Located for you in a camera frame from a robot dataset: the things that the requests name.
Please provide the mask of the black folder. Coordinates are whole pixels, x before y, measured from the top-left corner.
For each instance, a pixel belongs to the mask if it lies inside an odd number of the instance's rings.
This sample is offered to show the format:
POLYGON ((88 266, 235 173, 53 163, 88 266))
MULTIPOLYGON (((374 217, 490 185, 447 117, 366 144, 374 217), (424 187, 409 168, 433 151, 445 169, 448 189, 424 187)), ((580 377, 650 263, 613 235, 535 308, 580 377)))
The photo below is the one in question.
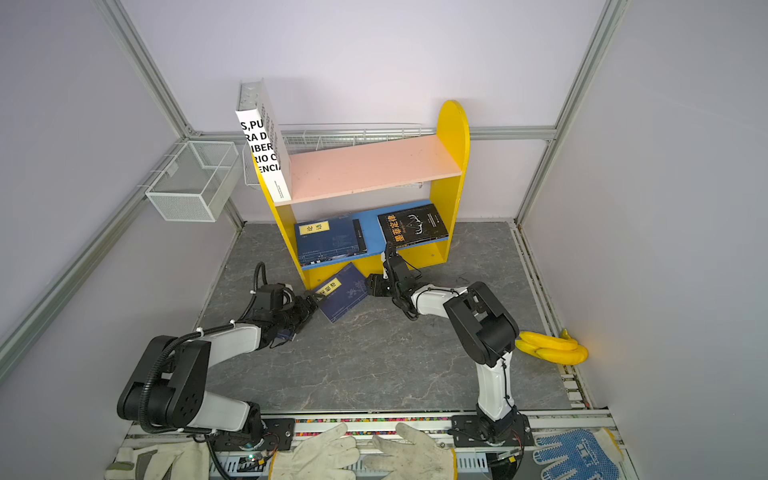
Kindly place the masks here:
POLYGON ((382 213, 378 216, 385 242, 395 248, 410 247, 449 236, 434 204, 382 213))

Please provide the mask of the blue book yellow label top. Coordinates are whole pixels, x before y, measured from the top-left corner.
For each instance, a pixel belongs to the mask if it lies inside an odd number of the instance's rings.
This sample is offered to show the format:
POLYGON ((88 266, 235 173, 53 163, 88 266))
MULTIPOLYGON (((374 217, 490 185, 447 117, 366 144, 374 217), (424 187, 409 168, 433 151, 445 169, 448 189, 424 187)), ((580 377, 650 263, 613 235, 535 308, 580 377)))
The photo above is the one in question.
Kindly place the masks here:
POLYGON ((367 296, 366 278, 353 264, 347 264, 314 290, 319 308, 335 323, 367 296))

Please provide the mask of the blue bottom book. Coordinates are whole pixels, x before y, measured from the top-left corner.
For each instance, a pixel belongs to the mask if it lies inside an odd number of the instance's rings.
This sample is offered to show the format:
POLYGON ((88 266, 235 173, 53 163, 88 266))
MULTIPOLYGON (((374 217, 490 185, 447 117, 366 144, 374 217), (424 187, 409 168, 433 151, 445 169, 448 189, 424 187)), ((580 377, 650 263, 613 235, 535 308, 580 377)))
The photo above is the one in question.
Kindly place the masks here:
POLYGON ((302 266, 367 252, 360 220, 342 216, 295 226, 297 255, 302 266))

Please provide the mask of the white book black lettering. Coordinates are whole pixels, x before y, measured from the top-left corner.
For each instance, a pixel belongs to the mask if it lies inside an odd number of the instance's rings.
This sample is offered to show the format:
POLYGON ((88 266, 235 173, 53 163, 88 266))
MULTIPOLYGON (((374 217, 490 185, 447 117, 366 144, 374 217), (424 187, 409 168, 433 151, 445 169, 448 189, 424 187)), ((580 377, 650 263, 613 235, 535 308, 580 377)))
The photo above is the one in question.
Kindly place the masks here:
POLYGON ((290 156, 264 80, 240 84, 236 115, 272 201, 291 201, 290 156))

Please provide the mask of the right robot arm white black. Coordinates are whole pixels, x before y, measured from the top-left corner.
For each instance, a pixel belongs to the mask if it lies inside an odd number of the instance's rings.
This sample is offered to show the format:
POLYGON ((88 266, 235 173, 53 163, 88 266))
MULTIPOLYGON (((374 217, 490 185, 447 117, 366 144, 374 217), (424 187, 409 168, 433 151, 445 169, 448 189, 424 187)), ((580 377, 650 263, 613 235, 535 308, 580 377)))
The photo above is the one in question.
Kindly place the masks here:
POLYGON ((384 271, 366 279, 368 293, 390 298, 412 321, 425 315, 448 319, 476 364, 476 421, 469 430, 455 432, 490 445, 519 434, 524 420, 512 396, 509 366, 520 328, 490 287, 483 282, 452 288, 423 282, 392 244, 386 246, 382 263, 384 271))

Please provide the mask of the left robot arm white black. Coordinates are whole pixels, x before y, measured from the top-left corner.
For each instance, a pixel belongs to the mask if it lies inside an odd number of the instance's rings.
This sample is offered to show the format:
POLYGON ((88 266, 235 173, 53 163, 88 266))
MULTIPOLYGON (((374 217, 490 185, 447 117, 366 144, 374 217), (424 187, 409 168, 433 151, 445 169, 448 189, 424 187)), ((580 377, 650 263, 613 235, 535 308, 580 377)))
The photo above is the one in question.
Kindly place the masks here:
POLYGON ((147 345, 116 411, 150 434, 181 432, 214 444, 230 438, 243 450, 277 450, 281 436, 269 431, 258 404, 211 393, 211 367, 236 356, 292 341, 317 311, 320 298, 271 283, 266 266, 254 269, 250 299, 239 317, 182 336, 161 335, 147 345))

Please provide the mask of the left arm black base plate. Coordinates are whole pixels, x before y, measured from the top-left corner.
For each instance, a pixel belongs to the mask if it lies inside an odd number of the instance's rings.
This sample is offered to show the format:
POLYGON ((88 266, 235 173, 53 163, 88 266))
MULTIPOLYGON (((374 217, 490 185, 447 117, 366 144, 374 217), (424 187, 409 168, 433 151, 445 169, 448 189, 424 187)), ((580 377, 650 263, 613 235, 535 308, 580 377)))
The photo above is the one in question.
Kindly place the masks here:
POLYGON ((215 451, 287 451, 294 438, 296 421, 290 417, 247 420, 237 432, 221 431, 213 435, 215 451))

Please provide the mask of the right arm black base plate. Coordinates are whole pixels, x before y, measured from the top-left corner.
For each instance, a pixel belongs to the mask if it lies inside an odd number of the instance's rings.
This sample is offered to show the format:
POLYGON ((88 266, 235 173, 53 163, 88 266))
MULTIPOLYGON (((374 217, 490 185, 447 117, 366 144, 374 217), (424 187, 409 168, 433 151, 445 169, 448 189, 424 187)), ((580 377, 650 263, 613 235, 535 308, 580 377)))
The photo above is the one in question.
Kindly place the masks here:
POLYGON ((478 413, 454 415, 450 418, 448 434, 454 445, 468 447, 528 447, 534 445, 528 417, 512 412, 493 421, 478 413))

